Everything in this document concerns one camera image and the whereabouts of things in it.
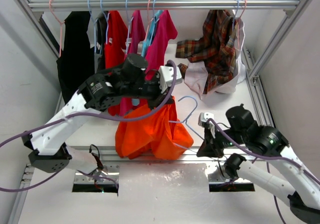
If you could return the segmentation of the orange t shirt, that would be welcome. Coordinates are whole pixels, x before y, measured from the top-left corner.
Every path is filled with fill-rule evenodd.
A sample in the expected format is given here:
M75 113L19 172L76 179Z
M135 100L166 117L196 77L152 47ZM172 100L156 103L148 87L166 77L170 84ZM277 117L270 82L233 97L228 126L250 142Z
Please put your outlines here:
M193 143L193 138L178 119L175 102L164 105L146 119L119 123L115 134L118 156L129 159L150 150L155 158L176 160Z

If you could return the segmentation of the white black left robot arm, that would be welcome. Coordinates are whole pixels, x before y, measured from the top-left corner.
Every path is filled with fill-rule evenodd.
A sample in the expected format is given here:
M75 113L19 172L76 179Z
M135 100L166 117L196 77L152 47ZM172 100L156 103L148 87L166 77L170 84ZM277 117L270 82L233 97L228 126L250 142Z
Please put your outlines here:
M46 173L65 168L89 175L105 171L98 155L78 151L68 146L66 140L94 117L122 122L123 119L104 112L124 97L147 100L151 112L146 117L173 103L171 93L182 79L175 63L169 60L160 66L151 80L146 79L147 67L148 62L142 56L129 54L122 64L88 77L46 125L23 134L24 146L31 149L28 156L31 166Z

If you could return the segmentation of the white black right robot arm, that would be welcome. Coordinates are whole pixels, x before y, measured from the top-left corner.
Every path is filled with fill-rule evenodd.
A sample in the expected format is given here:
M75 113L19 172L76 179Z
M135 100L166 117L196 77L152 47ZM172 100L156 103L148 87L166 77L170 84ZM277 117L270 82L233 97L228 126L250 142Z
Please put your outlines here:
M198 125L204 128L204 140L197 156L221 158L228 147L266 161L283 176L279 178L256 167L238 153L231 154L215 174L218 181L238 178L249 180L286 204L293 215L305 223L319 223L319 179L298 158L279 130L258 125L243 105L225 113L230 128L222 130L211 113L201 113Z

